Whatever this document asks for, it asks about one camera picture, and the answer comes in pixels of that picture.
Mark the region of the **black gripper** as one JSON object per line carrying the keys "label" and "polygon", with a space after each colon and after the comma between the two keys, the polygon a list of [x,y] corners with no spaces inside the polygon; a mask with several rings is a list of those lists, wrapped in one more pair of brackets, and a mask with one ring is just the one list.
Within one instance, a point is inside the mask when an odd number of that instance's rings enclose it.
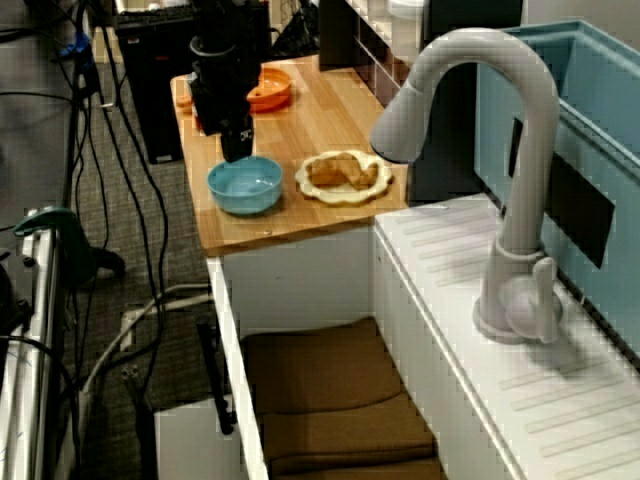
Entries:
{"label": "black gripper", "polygon": [[261,67],[256,56],[246,49],[197,52],[193,70],[190,90],[202,131],[221,134],[224,160],[251,155],[254,127],[247,96],[258,84]]}

